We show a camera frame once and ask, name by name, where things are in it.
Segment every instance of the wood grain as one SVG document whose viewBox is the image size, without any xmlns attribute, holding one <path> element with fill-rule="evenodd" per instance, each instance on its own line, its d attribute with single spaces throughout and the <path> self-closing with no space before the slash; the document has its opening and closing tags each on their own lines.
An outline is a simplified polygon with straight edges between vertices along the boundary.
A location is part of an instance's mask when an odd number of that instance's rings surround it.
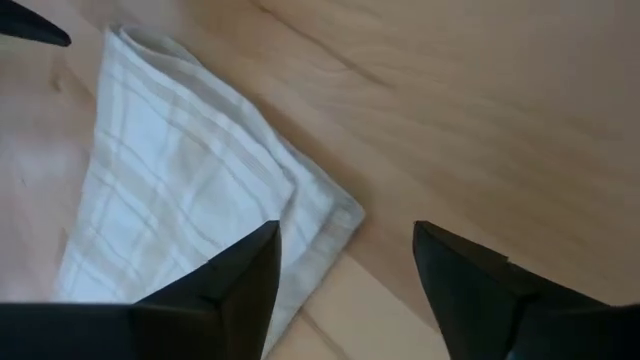
<svg viewBox="0 0 640 360">
<path fill-rule="evenodd" d="M 184 44 L 367 211 L 274 359 L 446 358 L 413 266 L 417 219 L 605 302 L 640 300 L 635 3 L 20 2 L 74 45 L 0 50 L 3 298 L 50 286 L 101 30 L 119 21 Z"/>
</svg>

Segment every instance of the black object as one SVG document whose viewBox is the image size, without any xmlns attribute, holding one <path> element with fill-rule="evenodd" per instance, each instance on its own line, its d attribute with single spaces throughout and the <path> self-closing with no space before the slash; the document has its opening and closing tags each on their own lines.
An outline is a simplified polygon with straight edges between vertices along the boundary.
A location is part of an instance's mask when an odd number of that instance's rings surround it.
<svg viewBox="0 0 640 360">
<path fill-rule="evenodd" d="M 58 46 L 71 44 L 62 29 L 12 0 L 0 0 L 0 34 Z"/>
<path fill-rule="evenodd" d="M 258 360 L 280 252 L 270 221 L 134 305 L 0 305 L 0 359 Z"/>
<path fill-rule="evenodd" d="M 413 251 L 452 360 L 640 359 L 640 306 L 612 307 L 427 221 Z"/>
</svg>

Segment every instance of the dish towel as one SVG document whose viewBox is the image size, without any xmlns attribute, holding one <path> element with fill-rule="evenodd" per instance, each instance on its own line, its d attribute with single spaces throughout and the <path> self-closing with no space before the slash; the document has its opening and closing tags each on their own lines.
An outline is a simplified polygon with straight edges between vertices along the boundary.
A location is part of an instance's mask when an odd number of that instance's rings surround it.
<svg viewBox="0 0 640 360">
<path fill-rule="evenodd" d="M 279 219 L 265 354 L 362 222 L 362 207 L 169 38 L 106 31 L 95 143 L 55 301 L 131 303 Z"/>
</svg>

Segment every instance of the checkered cloth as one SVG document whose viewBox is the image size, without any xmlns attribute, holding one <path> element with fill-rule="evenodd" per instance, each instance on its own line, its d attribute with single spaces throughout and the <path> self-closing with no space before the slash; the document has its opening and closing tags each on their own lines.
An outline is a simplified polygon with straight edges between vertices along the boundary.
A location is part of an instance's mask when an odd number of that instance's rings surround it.
<svg viewBox="0 0 640 360">
<path fill-rule="evenodd" d="M 54 299 L 135 302 L 279 219 L 268 351 L 362 221 L 360 205 L 166 37 L 108 29 L 97 100 Z"/>
</svg>

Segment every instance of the floor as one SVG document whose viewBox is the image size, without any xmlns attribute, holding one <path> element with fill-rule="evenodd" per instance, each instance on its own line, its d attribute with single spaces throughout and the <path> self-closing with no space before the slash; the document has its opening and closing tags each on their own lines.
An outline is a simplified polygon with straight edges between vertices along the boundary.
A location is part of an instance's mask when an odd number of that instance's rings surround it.
<svg viewBox="0 0 640 360">
<path fill-rule="evenodd" d="M 20 0 L 0 39 L 0 298 L 43 300 L 91 147 L 101 29 L 183 43 L 367 220 L 271 359 L 446 359 L 411 254 L 430 220 L 611 304 L 640 301 L 635 3 Z"/>
</svg>

